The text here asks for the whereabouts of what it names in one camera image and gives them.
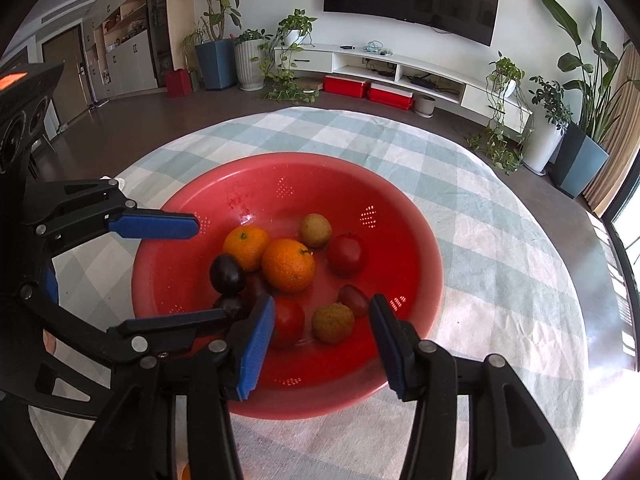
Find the red tomato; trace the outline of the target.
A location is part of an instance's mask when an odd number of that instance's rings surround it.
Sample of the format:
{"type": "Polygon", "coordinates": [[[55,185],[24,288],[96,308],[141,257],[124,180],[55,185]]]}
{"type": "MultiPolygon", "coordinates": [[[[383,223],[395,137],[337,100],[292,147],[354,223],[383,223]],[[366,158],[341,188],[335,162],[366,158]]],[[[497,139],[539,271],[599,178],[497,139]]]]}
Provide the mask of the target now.
{"type": "Polygon", "coordinates": [[[274,321],[270,346],[286,349],[295,346],[304,336],[305,312],[294,300],[278,297],[274,300],[276,320],[274,321]]]}
{"type": "Polygon", "coordinates": [[[364,241],[352,233],[337,235],[326,248],[330,271],[339,278],[351,278],[366,266],[369,251],[364,241]]]}

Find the red grape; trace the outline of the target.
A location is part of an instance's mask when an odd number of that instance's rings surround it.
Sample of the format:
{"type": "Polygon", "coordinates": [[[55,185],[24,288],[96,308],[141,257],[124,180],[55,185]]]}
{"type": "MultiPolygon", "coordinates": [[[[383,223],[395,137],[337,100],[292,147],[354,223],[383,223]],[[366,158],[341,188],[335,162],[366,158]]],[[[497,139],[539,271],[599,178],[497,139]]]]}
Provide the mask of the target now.
{"type": "Polygon", "coordinates": [[[368,314],[370,299],[354,285],[347,284],[342,286],[338,291],[336,301],[339,304],[344,304],[345,307],[349,307],[355,318],[362,318],[368,314]]]}

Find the dark plum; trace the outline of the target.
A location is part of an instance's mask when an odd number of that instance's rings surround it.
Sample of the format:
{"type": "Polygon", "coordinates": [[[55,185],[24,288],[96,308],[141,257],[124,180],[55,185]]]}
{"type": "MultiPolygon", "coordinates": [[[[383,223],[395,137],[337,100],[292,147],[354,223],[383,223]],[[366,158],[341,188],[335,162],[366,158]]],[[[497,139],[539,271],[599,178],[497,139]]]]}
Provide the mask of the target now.
{"type": "Polygon", "coordinates": [[[241,304],[245,310],[252,310],[260,296],[269,294],[268,284],[259,272],[248,274],[245,281],[240,292],[241,304]]]}
{"type": "Polygon", "coordinates": [[[209,281],[222,296],[237,295],[246,285],[242,266],[229,254],[221,254],[214,259],[209,267],[209,281]]]}

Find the orange small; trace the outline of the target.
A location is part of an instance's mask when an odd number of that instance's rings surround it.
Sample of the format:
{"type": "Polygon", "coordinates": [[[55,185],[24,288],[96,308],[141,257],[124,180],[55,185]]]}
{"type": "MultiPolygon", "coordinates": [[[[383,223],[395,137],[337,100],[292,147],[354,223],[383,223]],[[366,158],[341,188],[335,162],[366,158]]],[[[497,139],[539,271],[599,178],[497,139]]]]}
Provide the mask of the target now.
{"type": "Polygon", "coordinates": [[[222,252],[230,255],[246,272],[256,272],[271,242],[269,233],[259,226],[238,226],[224,240],[222,252]]]}

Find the yellow-green round fruit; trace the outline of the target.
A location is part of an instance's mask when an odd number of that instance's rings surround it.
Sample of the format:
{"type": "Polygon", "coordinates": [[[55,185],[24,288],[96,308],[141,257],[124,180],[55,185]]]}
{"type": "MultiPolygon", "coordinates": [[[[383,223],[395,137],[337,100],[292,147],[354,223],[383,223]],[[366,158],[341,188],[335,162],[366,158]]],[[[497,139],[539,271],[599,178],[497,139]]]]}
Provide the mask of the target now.
{"type": "Polygon", "coordinates": [[[332,226],[322,214],[307,214],[300,222],[299,238],[309,248],[325,245],[332,236],[332,226]]]}

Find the green white checked tablecloth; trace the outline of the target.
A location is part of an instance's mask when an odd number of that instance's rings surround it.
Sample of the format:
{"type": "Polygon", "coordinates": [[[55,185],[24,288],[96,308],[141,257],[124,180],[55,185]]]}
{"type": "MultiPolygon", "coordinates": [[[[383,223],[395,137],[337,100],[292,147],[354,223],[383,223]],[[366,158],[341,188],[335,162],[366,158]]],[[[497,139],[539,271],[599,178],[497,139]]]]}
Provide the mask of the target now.
{"type": "MultiPolygon", "coordinates": [[[[158,207],[205,171],[271,152],[325,154],[389,180],[431,225],[444,262],[444,304],[431,335],[451,353],[502,354],[566,448],[582,423],[587,341],[570,274],[542,227],[479,158],[434,133],[391,119],[311,107],[232,119],[124,156],[112,175],[126,195],[158,207]]],[[[276,422],[235,417],[250,479],[393,479],[413,419],[382,389],[326,416],[276,422]]]]}

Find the red plastic colander bowl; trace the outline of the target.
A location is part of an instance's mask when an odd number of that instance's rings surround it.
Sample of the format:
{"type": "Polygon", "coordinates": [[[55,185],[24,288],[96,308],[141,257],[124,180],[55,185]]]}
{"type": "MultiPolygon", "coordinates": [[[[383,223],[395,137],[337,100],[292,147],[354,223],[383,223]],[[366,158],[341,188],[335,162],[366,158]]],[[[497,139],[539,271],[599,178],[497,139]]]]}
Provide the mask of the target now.
{"type": "MultiPolygon", "coordinates": [[[[131,296],[139,318],[207,310],[217,300],[209,279],[224,239],[238,226],[258,226],[272,238],[298,235],[307,214],[322,214],[335,235],[356,236],[366,253],[350,279],[365,295],[382,294],[398,318],[426,336],[444,289],[436,237],[418,207],[390,181],[338,158],[273,153],[227,162],[188,183],[164,206],[198,219],[190,240],[146,240],[134,259],[131,296]]],[[[330,414],[358,403],[386,382],[370,324],[358,318],[339,344],[314,339],[311,317],[337,298],[343,279],[326,252],[314,253],[312,284],[273,294],[298,326],[285,348],[271,347],[256,389],[232,404],[235,414],[296,419],[330,414]]]]}

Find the plant ribbed white pot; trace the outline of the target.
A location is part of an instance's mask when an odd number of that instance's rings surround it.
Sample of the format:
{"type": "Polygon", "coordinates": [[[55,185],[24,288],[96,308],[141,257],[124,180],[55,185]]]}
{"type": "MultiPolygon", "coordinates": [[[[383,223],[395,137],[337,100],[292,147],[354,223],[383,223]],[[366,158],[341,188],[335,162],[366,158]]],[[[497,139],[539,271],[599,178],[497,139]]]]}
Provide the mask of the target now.
{"type": "Polygon", "coordinates": [[[267,41],[265,29],[245,29],[235,38],[235,68],[241,90],[252,92],[264,88],[260,70],[264,50],[260,46],[267,41]]]}

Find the vine plant left of cabinet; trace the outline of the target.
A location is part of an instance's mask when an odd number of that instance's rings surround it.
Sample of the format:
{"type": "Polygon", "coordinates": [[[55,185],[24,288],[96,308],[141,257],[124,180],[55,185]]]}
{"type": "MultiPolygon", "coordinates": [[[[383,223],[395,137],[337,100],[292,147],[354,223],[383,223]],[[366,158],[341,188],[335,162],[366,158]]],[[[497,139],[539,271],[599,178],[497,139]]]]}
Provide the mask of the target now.
{"type": "Polygon", "coordinates": [[[303,52],[302,41],[312,33],[315,21],[316,18],[304,9],[294,9],[279,22],[276,32],[259,46],[262,52],[259,69],[266,84],[264,99],[310,104],[318,98],[318,90],[305,90],[297,83],[298,68],[294,60],[303,52]]]}

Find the trailing vine plant on cabinet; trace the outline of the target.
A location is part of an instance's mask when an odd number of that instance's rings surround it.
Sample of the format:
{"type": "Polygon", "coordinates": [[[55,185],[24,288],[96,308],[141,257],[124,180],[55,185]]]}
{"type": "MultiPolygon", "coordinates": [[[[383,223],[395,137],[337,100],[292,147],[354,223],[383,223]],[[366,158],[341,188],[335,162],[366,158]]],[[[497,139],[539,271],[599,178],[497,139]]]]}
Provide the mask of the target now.
{"type": "Polygon", "coordinates": [[[489,65],[491,71],[485,78],[485,96],[490,110],[488,123],[482,132],[469,136],[466,143],[472,152],[484,155],[495,169],[512,174],[521,166],[522,143],[528,133],[526,102],[521,88],[525,72],[501,52],[498,52],[498,58],[489,65]],[[506,103],[511,96],[515,99],[518,111],[515,139],[506,134],[506,103]]]}

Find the small white pot on floor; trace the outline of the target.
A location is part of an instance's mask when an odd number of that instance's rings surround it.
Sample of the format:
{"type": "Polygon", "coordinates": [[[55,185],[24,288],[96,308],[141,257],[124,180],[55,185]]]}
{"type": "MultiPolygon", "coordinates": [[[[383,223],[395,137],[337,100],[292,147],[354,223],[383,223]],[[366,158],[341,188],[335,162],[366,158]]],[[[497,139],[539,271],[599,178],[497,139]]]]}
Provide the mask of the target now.
{"type": "Polygon", "coordinates": [[[435,111],[436,100],[425,94],[417,94],[413,101],[414,112],[423,118],[432,118],[435,111]]]}

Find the red storage box left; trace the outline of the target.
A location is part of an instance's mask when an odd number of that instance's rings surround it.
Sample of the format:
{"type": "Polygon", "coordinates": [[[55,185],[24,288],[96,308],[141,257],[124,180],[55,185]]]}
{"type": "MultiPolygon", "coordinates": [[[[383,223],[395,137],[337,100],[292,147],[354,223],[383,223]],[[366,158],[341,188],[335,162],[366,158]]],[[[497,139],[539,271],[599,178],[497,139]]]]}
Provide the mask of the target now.
{"type": "Polygon", "coordinates": [[[364,99],[369,83],[364,80],[349,77],[326,75],[323,78],[323,90],[338,96],[350,96],[351,98],[364,99]]]}

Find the red storage box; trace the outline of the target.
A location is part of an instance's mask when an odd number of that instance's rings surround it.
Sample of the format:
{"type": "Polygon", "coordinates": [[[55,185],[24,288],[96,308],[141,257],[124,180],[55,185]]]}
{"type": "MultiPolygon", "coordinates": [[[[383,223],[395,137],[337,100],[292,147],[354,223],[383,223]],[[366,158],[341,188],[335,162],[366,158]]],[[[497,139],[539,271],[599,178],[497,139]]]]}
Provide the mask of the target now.
{"type": "Polygon", "coordinates": [[[326,75],[323,78],[323,90],[338,96],[350,96],[351,98],[364,99],[369,83],[364,80],[349,77],[326,75]]]}
{"type": "Polygon", "coordinates": [[[410,110],[413,104],[413,93],[382,84],[371,84],[367,93],[371,102],[384,104],[398,110],[410,110]]]}

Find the red storage box right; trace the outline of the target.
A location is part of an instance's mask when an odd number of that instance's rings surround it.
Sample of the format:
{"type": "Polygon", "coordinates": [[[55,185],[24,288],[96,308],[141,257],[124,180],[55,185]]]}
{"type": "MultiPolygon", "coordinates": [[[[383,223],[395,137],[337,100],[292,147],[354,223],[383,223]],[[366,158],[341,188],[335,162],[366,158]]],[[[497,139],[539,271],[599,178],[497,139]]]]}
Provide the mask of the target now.
{"type": "Polygon", "coordinates": [[[398,110],[410,110],[413,104],[413,93],[382,84],[371,84],[367,93],[371,102],[384,104],[398,110]]]}

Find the tree plant blue pot left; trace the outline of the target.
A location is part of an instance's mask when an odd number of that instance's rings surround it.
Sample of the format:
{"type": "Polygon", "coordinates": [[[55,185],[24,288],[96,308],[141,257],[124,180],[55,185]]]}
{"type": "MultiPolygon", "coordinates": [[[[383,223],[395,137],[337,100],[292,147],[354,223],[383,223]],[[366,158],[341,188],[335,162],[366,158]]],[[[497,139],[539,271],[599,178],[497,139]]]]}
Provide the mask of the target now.
{"type": "Polygon", "coordinates": [[[240,0],[204,0],[198,28],[203,39],[195,47],[205,89],[224,90],[236,84],[234,47],[226,37],[226,18],[236,27],[241,26],[240,0]]]}

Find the white tv cabinet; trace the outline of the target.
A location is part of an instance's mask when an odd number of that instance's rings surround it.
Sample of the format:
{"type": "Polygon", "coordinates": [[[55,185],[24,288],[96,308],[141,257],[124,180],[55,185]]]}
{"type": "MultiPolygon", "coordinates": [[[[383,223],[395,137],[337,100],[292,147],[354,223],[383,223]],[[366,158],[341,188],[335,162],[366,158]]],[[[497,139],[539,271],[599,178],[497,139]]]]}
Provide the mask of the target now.
{"type": "MultiPolygon", "coordinates": [[[[453,70],[398,54],[382,55],[362,49],[343,49],[332,44],[303,44],[296,55],[298,72],[333,74],[383,86],[425,94],[436,100],[436,106],[480,125],[488,123],[490,110],[485,96],[485,83],[453,70]]],[[[532,111],[525,105],[528,125],[532,111]]],[[[511,96],[506,103],[506,130],[518,130],[518,111],[511,96]]]]}

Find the tall plant blue pot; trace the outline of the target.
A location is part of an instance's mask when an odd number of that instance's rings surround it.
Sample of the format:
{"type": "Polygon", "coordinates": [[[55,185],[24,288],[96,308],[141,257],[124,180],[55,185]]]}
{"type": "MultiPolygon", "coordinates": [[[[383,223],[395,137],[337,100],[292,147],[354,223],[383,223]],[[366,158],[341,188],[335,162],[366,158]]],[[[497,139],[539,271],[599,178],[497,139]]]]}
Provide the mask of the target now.
{"type": "Polygon", "coordinates": [[[577,122],[569,122],[564,133],[551,180],[563,194],[578,196],[602,169],[608,160],[608,152],[602,142],[620,120],[618,110],[623,91],[639,87],[634,77],[625,77],[618,86],[617,73],[622,66],[623,55],[615,54],[602,37],[602,11],[594,17],[590,48],[594,61],[589,63],[582,56],[582,37],[577,22],[556,0],[540,0],[560,29],[573,41],[574,50],[562,54],[558,69],[563,73],[577,72],[576,78],[564,82],[565,91],[578,91],[582,95],[577,122]]]}

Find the leafy plant white pot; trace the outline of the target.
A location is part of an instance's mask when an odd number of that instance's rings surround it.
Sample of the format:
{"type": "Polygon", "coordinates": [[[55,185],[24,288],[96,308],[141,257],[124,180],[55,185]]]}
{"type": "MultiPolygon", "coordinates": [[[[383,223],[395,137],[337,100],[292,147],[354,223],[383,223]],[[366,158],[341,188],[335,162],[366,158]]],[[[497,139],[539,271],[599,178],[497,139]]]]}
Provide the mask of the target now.
{"type": "Polygon", "coordinates": [[[532,132],[524,146],[523,164],[537,176],[543,176],[548,161],[572,121],[572,113],[564,102],[562,84],[539,75],[531,76],[529,81],[536,86],[529,89],[534,117],[532,132]]]}

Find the beige curtain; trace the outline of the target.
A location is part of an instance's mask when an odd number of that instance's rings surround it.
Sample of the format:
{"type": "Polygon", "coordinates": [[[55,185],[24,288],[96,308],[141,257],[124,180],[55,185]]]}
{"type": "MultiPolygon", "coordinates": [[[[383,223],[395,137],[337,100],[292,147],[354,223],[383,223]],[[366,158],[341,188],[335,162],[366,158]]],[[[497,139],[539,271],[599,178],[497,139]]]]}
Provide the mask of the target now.
{"type": "Polygon", "coordinates": [[[639,80],[639,51],[631,44],[618,75],[620,102],[615,110],[620,118],[603,144],[608,160],[582,192],[589,209],[599,218],[622,188],[639,153],[639,86],[634,80],[639,80]]]}

